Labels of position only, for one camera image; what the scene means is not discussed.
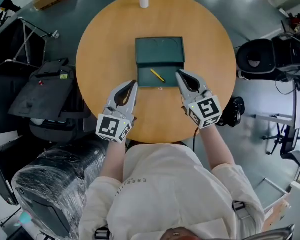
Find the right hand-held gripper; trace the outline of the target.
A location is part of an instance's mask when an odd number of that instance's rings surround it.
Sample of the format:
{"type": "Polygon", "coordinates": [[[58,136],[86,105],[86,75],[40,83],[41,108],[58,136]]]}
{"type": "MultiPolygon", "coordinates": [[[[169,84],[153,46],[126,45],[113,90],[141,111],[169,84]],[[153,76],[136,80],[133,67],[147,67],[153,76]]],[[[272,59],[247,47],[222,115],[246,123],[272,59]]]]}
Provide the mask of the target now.
{"type": "Polygon", "coordinates": [[[215,125],[223,114],[219,99],[206,87],[204,79],[184,69],[175,73],[183,108],[199,129],[215,125]]]}

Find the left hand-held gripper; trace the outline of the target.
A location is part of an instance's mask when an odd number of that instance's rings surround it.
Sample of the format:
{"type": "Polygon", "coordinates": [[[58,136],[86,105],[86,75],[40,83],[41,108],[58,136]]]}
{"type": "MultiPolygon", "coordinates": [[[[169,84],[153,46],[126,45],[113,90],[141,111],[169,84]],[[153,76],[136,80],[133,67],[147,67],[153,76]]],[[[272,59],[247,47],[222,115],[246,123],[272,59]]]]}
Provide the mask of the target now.
{"type": "Polygon", "coordinates": [[[126,81],[113,89],[102,113],[98,115],[95,134],[101,139],[122,143],[133,128],[133,110],[138,94],[138,82],[126,81]]]}

